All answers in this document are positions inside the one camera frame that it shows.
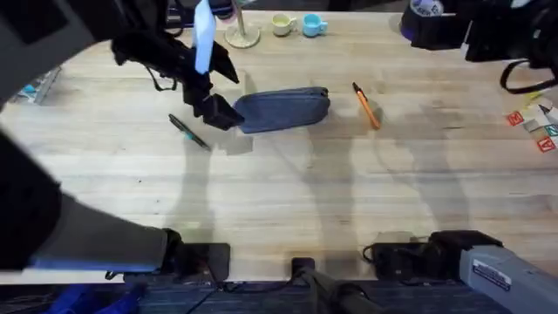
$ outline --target pen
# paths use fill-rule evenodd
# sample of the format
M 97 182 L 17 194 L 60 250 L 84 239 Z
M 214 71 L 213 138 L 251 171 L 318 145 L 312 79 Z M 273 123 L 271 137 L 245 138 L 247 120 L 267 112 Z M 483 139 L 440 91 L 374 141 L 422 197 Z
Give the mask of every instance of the pen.
M 374 116 L 374 113 L 370 108 L 370 104 L 368 103 L 368 99 L 366 98 L 366 95 L 364 95 L 363 90 L 360 89 L 360 87 L 358 87 L 357 83 L 355 82 L 352 83 L 352 88 L 355 90 L 358 100 L 360 100 L 360 103 L 363 105 L 364 110 L 366 111 L 366 114 L 370 119 L 370 123 L 372 124 L 372 127 L 378 130 L 380 128 L 380 121 L 378 121 L 378 119 L 376 119 L 376 116 Z
M 193 140 L 194 142 L 196 142 L 196 144 L 198 144 L 200 147 L 205 148 L 208 151 L 211 151 L 211 147 L 206 142 L 204 142 L 202 139 L 200 139 L 200 137 L 198 135 L 194 134 L 194 132 L 192 132 L 192 130 L 190 130 L 190 128 L 188 128 L 184 124 L 184 122 L 180 121 L 172 113 L 170 113 L 168 115 L 168 118 L 170 119 L 171 123 L 174 126 L 176 126 L 176 128 L 178 128 L 179 130 L 184 132 L 190 140 Z

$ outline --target blue pencil case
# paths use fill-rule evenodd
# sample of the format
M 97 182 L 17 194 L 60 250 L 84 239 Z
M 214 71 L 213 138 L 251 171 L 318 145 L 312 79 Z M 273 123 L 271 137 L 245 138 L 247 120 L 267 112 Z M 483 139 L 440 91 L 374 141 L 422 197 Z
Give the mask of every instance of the blue pencil case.
M 234 108 L 244 133 L 260 133 L 315 124 L 328 115 L 330 99 L 327 88 L 306 87 L 242 96 Z

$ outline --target sticker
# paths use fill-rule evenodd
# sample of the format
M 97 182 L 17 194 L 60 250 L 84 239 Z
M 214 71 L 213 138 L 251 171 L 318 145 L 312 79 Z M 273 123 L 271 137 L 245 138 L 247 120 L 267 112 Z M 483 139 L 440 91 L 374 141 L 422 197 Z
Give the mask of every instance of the sticker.
M 421 17 L 440 17 L 444 5 L 438 0 L 411 0 L 411 9 Z
M 505 291 L 512 289 L 512 278 L 481 261 L 473 260 L 473 272 Z
M 510 125 L 517 126 L 518 124 L 523 122 L 523 116 L 521 116 L 521 113 L 519 112 L 513 112 L 507 116 L 507 121 Z
M 545 126 L 544 128 L 547 129 L 549 136 L 558 136 L 558 128 L 556 126 Z
M 550 152 L 551 150 L 556 149 L 556 145 L 548 136 L 542 140 L 539 140 L 537 142 L 537 146 L 543 153 Z

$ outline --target wooden table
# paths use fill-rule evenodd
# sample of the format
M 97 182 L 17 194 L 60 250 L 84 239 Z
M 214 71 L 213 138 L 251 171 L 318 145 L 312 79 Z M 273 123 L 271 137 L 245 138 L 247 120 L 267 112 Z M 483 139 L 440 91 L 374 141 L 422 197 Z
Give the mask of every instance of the wooden table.
M 142 66 L 116 66 L 108 44 L 63 65 L 43 106 L 7 106 L 2 126 L 81 201 L 190 242 L 230 243 L 231 279 L 285 278 L 293 256 L 315 257 L 333 276 L 369 277 L 363 246 L 439 229 L 486 232 L 558 275 L 558 157 L 507 125 L 503 115 L 524 98 L 499 88 L 503 63 L 412 49 L 399 14 L 323 13 L 329 32 L 314 39 L 275 38 L 273 14 L 246 13 L 262 40 L 225 44 L 243 83 L 215 74 L 214 91 L 233 103 L 244 92 L 325 86 L 330 115 L 315 126 L 253 136 L 205 126 L 180 92 L 156 92 Z M 380 131 L 353 81 L 383 109 Z M 168 113 L 214 151 L 185 140 Z M 103 274 L 2 277 L 93 281 Z

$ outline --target cup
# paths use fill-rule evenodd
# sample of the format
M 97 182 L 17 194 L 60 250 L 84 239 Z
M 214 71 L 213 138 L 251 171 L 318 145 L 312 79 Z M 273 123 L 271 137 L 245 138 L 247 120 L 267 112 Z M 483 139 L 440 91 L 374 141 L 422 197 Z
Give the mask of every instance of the cup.
M 306 37 L 314 38 L 323 35 L 328 29 L 328 23 L 316 14 L 307 14 L 303 19 L 303 34 Z
M 289 35 L 296 28 L 296 18 L 290 18 L 282 13 L 275 14 L 271 23 L 273 24 L 273 33 L 279 37 Z

